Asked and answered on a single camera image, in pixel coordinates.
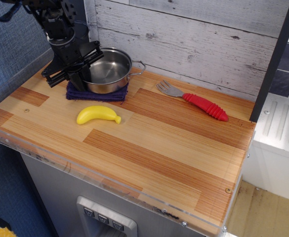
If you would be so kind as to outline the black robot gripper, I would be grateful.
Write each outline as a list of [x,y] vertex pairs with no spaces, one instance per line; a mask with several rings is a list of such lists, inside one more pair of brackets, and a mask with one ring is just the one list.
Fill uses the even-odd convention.
[[41,75],[50,87],[64,80],[78,91],[85,91],[83,81],[91,81],[90,65],[103,57],[99,41],[79,44],[77,41],[50,40],[54,57]]

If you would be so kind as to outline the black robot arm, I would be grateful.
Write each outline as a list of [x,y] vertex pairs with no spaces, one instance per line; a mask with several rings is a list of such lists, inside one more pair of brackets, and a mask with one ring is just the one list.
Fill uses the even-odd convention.
[[78,91],[86,91],[85,82],[91,79],[90,66],[104,54],[99,41],[86,42],[77,37],[74,5],[68,0],[10,0],[9,4],[12,7],[0,16],[0,22],[10,21],[23,7],[46,34],[54,57],[41,75],[49,86],[68,80]]

